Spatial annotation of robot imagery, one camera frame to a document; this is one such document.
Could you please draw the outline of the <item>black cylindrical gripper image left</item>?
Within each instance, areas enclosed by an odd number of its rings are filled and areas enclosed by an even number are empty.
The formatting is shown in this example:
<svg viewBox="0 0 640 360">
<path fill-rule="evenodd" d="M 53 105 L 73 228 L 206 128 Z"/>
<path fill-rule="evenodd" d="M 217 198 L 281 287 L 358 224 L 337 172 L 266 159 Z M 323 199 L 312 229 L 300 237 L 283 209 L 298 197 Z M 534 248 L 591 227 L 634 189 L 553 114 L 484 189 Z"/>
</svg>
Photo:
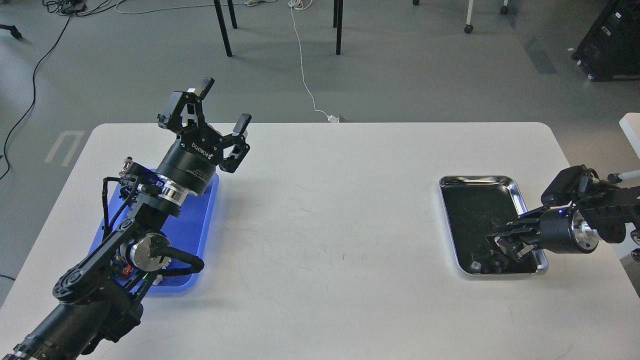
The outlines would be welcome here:
<svg viewBox="0 0 640 360">
<path fill-rule="evenodd" d="M 235 173 L 250 150 L 247 127 L 252 120 L 251 114 L 241 114 L 232 133 L 226 136 L 209 130 L 202 112 L 202 100 L 214 83 L 213 78 L 206 77 L 198 88 L 172 92 L 165 109 L 157 116 L 158 127 L 173 132 L 177 139 L 155 172 L 197 196 L 205 192 L 217 164 L 225 173 Z M 219 145 L 222 150 L 231 148 L 227 157 L 222 157 L 222 151 L 216 150 Z"/>
</svg>

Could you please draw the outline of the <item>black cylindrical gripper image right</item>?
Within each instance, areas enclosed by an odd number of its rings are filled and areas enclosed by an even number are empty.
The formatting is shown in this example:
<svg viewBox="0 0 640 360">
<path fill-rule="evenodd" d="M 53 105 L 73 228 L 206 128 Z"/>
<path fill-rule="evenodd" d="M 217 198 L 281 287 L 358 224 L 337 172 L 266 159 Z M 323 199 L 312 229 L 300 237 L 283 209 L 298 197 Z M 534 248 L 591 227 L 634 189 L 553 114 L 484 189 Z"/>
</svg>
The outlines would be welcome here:
<svg viewBox="0 0 640 360">
<path fill-rule="evenodd" d="M 498 222 L 492 226 L 490 237 L 514 261 L 529 260 L 543 249 L 561 255 L 590 254 L 600 241 L 597 230 L 571 207 L 549 209 L 541 217 Z"/>
</svg>

